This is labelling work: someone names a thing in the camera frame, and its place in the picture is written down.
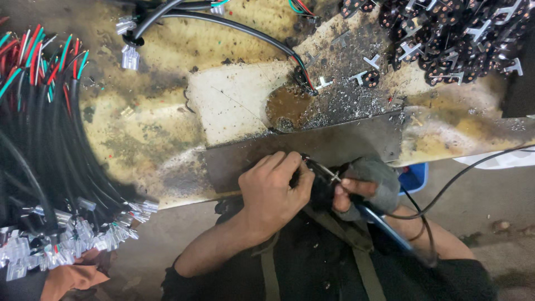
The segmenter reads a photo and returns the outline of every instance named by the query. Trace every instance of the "hand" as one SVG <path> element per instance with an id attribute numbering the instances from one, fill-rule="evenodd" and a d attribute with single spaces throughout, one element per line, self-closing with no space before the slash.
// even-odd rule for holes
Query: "hand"
<path id="1" fill-rule="evenodd" d="M 298 185 L 291 188 L 297 169 Z M 297 152 L 266 156 L 240 176 L 244 208 L 238 215 L 256 244 L 268 240 L 308 203 L 314 176 Z"/>
<path id="2" fill-rule="evenodd" d="M 374 182 L 365 182 L 354 179 L 342 179 L 342 183 L 334 188 L 333 210 L 344 213 L 349 210 L 351 201 L 349 194 L 359 194 L 365 198 L 371 198 L 375 195 L 377 184 Z"/>
<path id="3" fill-rule="evenodd" d="M 333 210 L 341 219 L 360 219 L 358 210 L 349 201 L 350 194 L 363 196 L 384 213 L 392 213 L 398 207 L 398 175 L 380 159 L 361 157 L 351 162 L 342 177 L 342 183 L 334 190 L 333 200 Z"/>

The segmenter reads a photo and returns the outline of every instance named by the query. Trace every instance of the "person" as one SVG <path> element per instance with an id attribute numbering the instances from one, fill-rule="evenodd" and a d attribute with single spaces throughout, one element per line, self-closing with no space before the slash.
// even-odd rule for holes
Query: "person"
<path id="1" fill-rule="evenodd" d="M 383 178 L 359 176 L 366 168 Z M 415 214 L 398 204 L 399 183 L 394 200 L 384 202 L 385 170 L 390 173 L 386 178 L 397 182 L 384 163 L 361 159 L 350 169 L 357 172 L 344 174 L 335 187 L 332 211 L 339 214 L 333 215 L 310 209 L 315 174 L 299 153 L 261 159 L 239 178 L 239 211 L 198 236 L 166 269 L 162 300 L 496 299 L 485 268 L 441 226 L 429 221 L 438 255 L 430 268 L 397 250 L 373 225 L 363 231 L 354 227 L 358 221 L 344 221 L 341 217 L 352 208 L 350 194 L 389 213 Z M 296 170 L 299 180 L 291 187 Z M 382 200 L 374 200 L 378 194 Z M 431 250 L 421 219 L 386 221 L 414 248 Z"/>

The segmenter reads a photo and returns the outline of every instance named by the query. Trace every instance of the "metal plate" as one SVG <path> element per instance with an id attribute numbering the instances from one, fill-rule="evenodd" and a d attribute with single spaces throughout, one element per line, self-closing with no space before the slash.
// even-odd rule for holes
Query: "metal plate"
<path id="1" fill-rule="evenodd" d="M 336 166 L 378 154 L 385 162 L 400 153 L 401 112 L 286 135 L 273 135 L 208 149 L 204 152 L 217 193 L 237 191 L 238 177 L 277 151 L 307 153 L 323 165 Z"/>

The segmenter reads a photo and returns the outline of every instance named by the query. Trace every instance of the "black cable bundle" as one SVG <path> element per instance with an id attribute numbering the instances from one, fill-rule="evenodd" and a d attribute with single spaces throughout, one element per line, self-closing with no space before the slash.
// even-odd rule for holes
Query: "black cable bundle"
<path id="1" fill-rule="evenodd" d="M 0 267 L 9 260 L 8 280 L 72 264 L 93 247 L 114 250 L 137 238 L 133 219 L 157 210 L 127 201 L 98 164 L 79 106 L 89 52 L 71 35 L 45 59 L 53 39 L 38 25 L 20 41 L 11 33 L 0 40 Z"/>

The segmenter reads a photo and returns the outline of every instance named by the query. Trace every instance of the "blue tool handle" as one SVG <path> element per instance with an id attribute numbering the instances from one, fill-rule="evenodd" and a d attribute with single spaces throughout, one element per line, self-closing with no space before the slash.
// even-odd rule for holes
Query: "blue tool handle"
<path id="1" fill-rule="evenodd" d="M 392 227 L 390 227 L 382 217 L 377 215 L 377 213 L 373 212 L 372 209 L 357 203 L 355 203 L 355 207 L 367 221 L 374 223 L 375 226 L 393 239 L 403 251 L 414 253 L 414 248 L 409 242 L 392 229 Z"/>

